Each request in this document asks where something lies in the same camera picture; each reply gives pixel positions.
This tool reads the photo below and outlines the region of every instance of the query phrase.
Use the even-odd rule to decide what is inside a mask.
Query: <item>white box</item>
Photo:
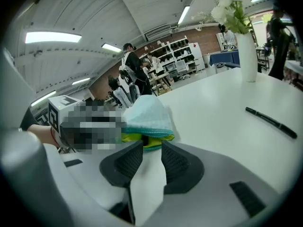
[[[48,123],[61,136],[60,124],[63,118],[68,116],[69,111],[73,111],[74,107],[82,102],[79,99],[70,96],[55,96],[48,99]]]

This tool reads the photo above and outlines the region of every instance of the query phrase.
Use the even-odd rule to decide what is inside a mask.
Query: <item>white table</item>
[[[230,156],[278,193],[291,187],[303,159],[303,93],[298,89],[260,73],[255,83],[243,82],[235,68],[159,100],[171,114],[176,141]],[[246,112],[246,106],[285,124],[298,138]]]
[[[285,61],[285,67],[293,70],[295,73],[303,75],[303,66],[300,66],[299,61]]]

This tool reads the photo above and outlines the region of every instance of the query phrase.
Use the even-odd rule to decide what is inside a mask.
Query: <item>white vase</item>
[[[256,81],[258,58],[256,47],[250,33],[236,34],[242,77],[247,82]]]

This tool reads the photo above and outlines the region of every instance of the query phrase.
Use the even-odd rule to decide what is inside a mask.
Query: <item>pen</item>
[[[290,136],[293,139],[297,138],[297,134],[295,132],[293,132],[290,128],[288,128],[287,126],[285,126],[282,123],[279,123],[278,121],[268,117],[265,114],[262,114],[252,108],[248,108],[246,107],[245,110],[261,119],[264,119],[265,121],[269,122],[270,124],[274,125],[276,128],[278,128],[279,130],[281,130],[282,132],[284,132],[285,134],[287,134],[288,136]]]

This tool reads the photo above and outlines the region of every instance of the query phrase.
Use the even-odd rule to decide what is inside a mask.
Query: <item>person's arm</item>
[[[29,108],[23,117],[20,128],[23,131],[32,132],[35,134],[42,143],[52,144],[59,147],[52,137],[51,127],[39,125]]]
[[[32,132],[34,135],[36,135],[42,143],[51,144],[58,148],[59,146],[57,142],[53,139],[51,130],[51,126],[33,124],[28,128],[27,131]]]

